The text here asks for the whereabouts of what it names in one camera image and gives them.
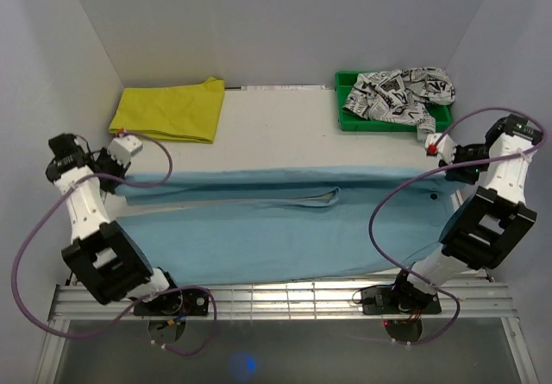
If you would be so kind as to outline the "light blue trousers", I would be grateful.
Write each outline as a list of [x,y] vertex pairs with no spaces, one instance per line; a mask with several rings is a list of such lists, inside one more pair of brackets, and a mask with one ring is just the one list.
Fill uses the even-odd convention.
[[392,167],[311,167],[129,177],[147,213],[118,222],[180,285],[369,274],[437,248],[458,185]]

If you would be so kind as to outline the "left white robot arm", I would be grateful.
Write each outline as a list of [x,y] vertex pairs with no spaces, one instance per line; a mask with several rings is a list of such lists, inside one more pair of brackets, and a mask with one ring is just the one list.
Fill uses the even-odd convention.
[[142,150],[136,135],[120,132],[93,154],[78,136],[60,134],[48,141],[53,159],[47,180],[66,197],[72,234],[61,252],[65,264],[102,305],[142,296],[164,314],[177,312],[183,294],[170,274],[151,266],[138,245],[105,209],[103,195],[124,181],[133,157]]

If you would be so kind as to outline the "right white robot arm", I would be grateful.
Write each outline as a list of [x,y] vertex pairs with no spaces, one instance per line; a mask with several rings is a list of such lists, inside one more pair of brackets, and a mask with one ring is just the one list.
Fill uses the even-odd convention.
[[524,186],[534,147],[543,133],[522,116],[500,118],[481,144],[458,145],[441,133],[429,135],[426,153],[447,167],[447,181],[476,187],[445,224],[439,248],[410,270],[401,270],[389,292],[399,312],[423,310],[436,289],[469,269],[496,268],[536,221]]

